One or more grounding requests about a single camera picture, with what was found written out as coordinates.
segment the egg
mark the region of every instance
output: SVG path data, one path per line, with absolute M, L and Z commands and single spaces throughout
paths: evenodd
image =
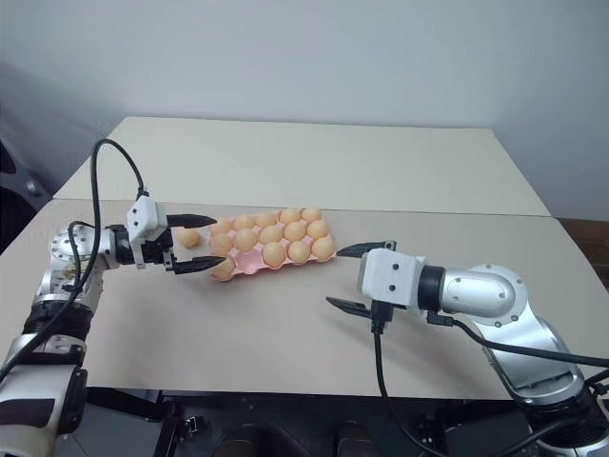
M 287 256 L 294 261 L 295 264 L 303 264 L 308 260 L 311 254 L 311 248 L 305 241 L 295 241 L 289 245 Z
M 308 227 L 306 228 L 306 234 L 308 236 L 310 236 L 311 238 L 313 238 L 314 240 L 325 237 L 327 235 L 327 233 L 328 233 L 327 223 L 323 219 L 321 221 L 311 222 L 308 225 Z
M 230 219 L 227 217 L 219 217 L 215 224 L 209 226 L 209 233 L 212 235 L 217 235 L 218 233 L 227 233 L 232 224 L 230 223 Z
M 281 241 L 283 236 L 284 234 L 282 233 L 282 230 L 279 227 L 270 226 L 263 228 L 263 230 L 260 232 L 259 239 L 263 245 L 266 245 L 267 243 L 271 243 L 273 241 Z
M 290 222 L 296 222 L 300 220 L 301 212 L 295 208 L 284 209 L 282 213 L 279 215 L 279 220 L 284 224 L 289 224 Z
M 211 253 L 213 255 L 227 255 L 232 249 L 232 238 L 226 233 L 218 233 L 211 237 Z
M 256 216 L 256 225 L 258 227 L 268 227 L 277 224 L 277 215 L 274 212 L 261 212 Z
M 235 248 L 241 252 L 250 252 L 258 243 L 258 237 L 251 228 L 242 228 L 235 235 Z
M 254 218 L 249 214 L 241 214 L 235 217 L 235 220 L 232 222 L 232 227 L 235 230 L 241 229 L 251 229 L 256 225 Z
M 334 253 L 334 242 L 332 241 L 332 238 L 330 238 L 329 236 L 320 238 L 315 243 L 313 243 L 311 252 L 322 262 L 329 259 L 330 256 Z
M 322 212 L 319 208 L 311 207 L 303 209 L 303 219 L 307 222 L 319 221 L 322 218 Z
M 216 265 L 211 269 L 211 274 L 218 279 L 230 279 L 234 269 L 235 261 L 231 257 L 227 257 L 222 264 Z
M 279 268 L 285 261 L 285 248 L 276 242 L 268 243 L 263 249 L 263 260 L 271 268 Z
M 201 242 L 201 235 L 196 228 L 178 227 L 175 230 L 175 237 L 185 248 L 194 248 Z
M 305 238 L 306 229 L 300 222 L 290 222 L 284 228 L 284 237 L 289 241 L 297 241 Z

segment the gray floor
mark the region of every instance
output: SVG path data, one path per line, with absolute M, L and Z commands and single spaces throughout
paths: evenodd
M 419 450 L 397 431 L 377 398 L 303 395 L 213 395 L 183 397 L 187 415 L 202 415 L 210 428 L 178 446 L 177 457 L 207 457 L 227 430 L 241 424 L 279 430 L 307 456 L 332 457 L 333 432 L 344 420 L 357 420 L 372 436 L 382 457 L 418 456 Z M 399 403 L 404 420 L 414 422 L 438 402 Z M 87 406 L 81 426 L 57 440 L 58 457 L 151 457 L 159 424 Z M 451 455 L 483 455 L 517 441 L 526 432 L 521 416 L 510 414 L 460 427 L 448 434 Z M 296 455 L 286 451 L 281 455 Z

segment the pink egg tray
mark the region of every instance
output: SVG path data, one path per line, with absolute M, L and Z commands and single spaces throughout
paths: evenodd
M 298 212 L 299 212 L 299 215 L 302 214 L 303 209 L 298 209 Z M 239 244 L 238 242 L 235 241 L 235 237 L 236 237 L 237 231 L 238 231 L 235 228 L 235 220 L 244 217 L 243 215 L 240 215 L 236 218 L 228 219 L 230 221 L 230 229 L 228 231 L 220 231 L 220 233 L 225 233 L 226 235 L 228 235 L 231 238 L 231 240 L 233 240 L 233 245 L 226 254 L 224 254 L 223 252 L 216 252 L 215 251 L 216 249 L 214 248 L 213 237 L 218 234 L 218 231 L 217 231 L 218 228 L 215 228 L 214 226 L 219 226 L 220 224 L 215 224 L 213 226 L 209 226 L 209 232 L 206 235 L 206 243 L 211 247 L 212 253 L 214 255 L 225 255 L 227 258 L 229 258 L 229 259 L 227 259 L 227 261 L 224 261 L 221 265 L 219 265 L 218 267 L 215 267 L 211 270 L 211 277 L 214 280 L 229 281 L 235 275 L 238 275 L 238 274 L 254 274 L 261 269 L 267 269 L 267 268 L 280 269 L 283 266 L 290 265 L 290 264 L 302 265 L 304 263 L 311 262 L 311 261 L 320 262 L 320 263 L 327 262 L 328 260 L 330 260 L 331 258 L 336 256 L 336 250 L 334 248 L 334 244 L 332 242 L 332 239 L 331 239 L 331 236 L 329 233 L 329 228 L 327 229 L 326 235 L 319 236 L 317 240 L 315 238 L 313 238 L 313 236 L 310 236 L 309 234 L 305 234 L 303 237 L 299 237 L 298 235 L 294 236 L 292 234 L 290 236 L 291 240 L 289 240 L 289 239 L 285 238 L 285 227 L 287 226 L 287 224 L 281 222 L 281 220 L 280 220 L 282 212 L 273 211 L 272 213 L 275 214 L 275 216 L 276 216 L 276 222 L 275 222 L 275 224 L 272 224 L 271 226 L 267 226 L 267 227 L 273 227 L 273 226 L 278 227 L 282 231 L 282 238 L 281 238 L 281 240 L 279 240 L 277 242 L 285 250 L 285 258 L 283 261 L 281 261 L 281 264 L 279 266 L 275 267 L 275 266 L 268 265 L 267 262 L 265 261 L 265 257 L 263 256 L 263 250 L 265 249 L 265 246 L 267 246 L 267 244 L 261 243 L 261 241 L 259 239 L 260 234 L 264 228 L 262 228 L 258 225 L 254 225 L 254 227 L 251 227 L 251 228 L 246 227 L 247 229 L 251 229 L 256 235 L 256 244 L 250 251 L 242 251 L 234 246 L 235 243 Z M 254 221 L 256 221 L 257 216 L 259 216 L 259 214 L 249 214 L 249 215 L 245 215 L 245 216 L 251 216 L 251 218 L 253 218 Z M 323 221 L 321 214 L 320 214 L 319 219 L 317 219 L 317 220 Z M 301 224 L 304 227 L 304 229 L 307 229 L 310 224 L 312 224 L 313 222 L 316 222 L 316 221 L 308 222 L 301 217 L 298 219 L 298 221 L 292 221 L 292 222 L 298 222 L 298 224 Z M 313 245 L 316 243 L 316 241 L 322 240 L 323 238 L 324 238 L 324 241 L 321 241 L 320 244 L 318 245 L 318 247 L 320 247 L 322 244 L 324 244 L 324 246 L 323 246 L 323 248 L 319 248 L 318 251 L 322 251 L 324 253 L 324 258 L 320 258 L 319 256 L 314 255 L 312 253 L 312 250 L 313 250 Z M 294 243 L 296 241 L 304 241 L 308 245 L 308 248 L 309 248 L 308 257 L 305 260 L 299 259 L 299 260 L 301 260 L 300 262 L 295 262 L 288 255 L 290 244 Z M 230 267 L 228 266 L 228 264 L 225 265 L 226 262 L 230 262 L 230 259 L 232 259 L 232 261 L 234 261 L 234 268 L 232 270 L 230 270 Z

